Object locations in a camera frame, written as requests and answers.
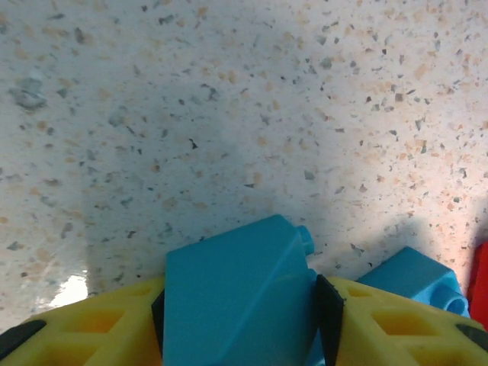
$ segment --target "toy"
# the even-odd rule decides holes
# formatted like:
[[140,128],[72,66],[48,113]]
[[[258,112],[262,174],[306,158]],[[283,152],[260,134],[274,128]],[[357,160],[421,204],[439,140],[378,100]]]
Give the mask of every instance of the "toy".
[[308,230],[282,216],[170,252],[164,363],[303,364],[316,334],[312,252]]
[[[162,358],[166,366],[488,364],[488,333],[476,321],[317,276],[307,267],[311,252],[307,229],[281,216],[175,250],[165,279],[9,329],[0,335],[0,366],[156,366]],[[436,270],[429,278],[446,281]],[[307,359],[317,329],[319,349]]]
[[163,287],[157,278],[33,316],[0,335],[0,365],[160,366]]
[[410,247],[400,250],[358,282],[469,317],[467,300],[461,294],[454,271]]
[[316,299],[328,366],[488,364],[488,333],[472,319],[321,275]]
[[476,249],[467,297],[471,317],[488,329],[488,242]]

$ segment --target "speckled floor surface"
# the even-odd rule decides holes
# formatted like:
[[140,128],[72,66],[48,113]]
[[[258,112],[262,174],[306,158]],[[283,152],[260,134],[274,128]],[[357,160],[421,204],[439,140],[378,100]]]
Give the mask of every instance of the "speckled floor surface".
[[356,278],[486,229],[484,1],[2,0],[0,330],[282,213]]

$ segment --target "square hole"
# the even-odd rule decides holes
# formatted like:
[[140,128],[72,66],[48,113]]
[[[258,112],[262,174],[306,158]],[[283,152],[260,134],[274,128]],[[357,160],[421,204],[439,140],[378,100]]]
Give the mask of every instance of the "square hole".
[[103,309],[85,312],[72,320],[64,329],[67,332],[106,333],[123,316],[124,310]]
[[94,346],[56,343],[36,353],[25,366],[83,366],[96,350]]
[[369,297],[371,294],[361,288],[348,287],[348,292],[352,297]]
[[382,310],[372,314],[373,319],[389,336],[436,336],[438,333],[413,311]]
[[409,349],[420,366],[468,366],[475,364],[461,350],[419,346]]

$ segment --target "blue toy block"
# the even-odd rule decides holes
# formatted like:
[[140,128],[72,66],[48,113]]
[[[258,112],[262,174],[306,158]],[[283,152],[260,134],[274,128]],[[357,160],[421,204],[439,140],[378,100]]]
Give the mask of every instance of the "blue toy block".
[[165,366],[304,364],[317,331],[313,240],[282,216],[168,253]]
[[358,282],[469,317],[454,271],[408,246]]

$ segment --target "red toy piece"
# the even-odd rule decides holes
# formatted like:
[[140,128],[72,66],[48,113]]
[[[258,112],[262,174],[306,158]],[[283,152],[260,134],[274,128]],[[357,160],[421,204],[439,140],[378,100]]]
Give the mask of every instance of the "red toy piece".
[[476,248],[467,289],[471,318],[488,329],[488,242]]

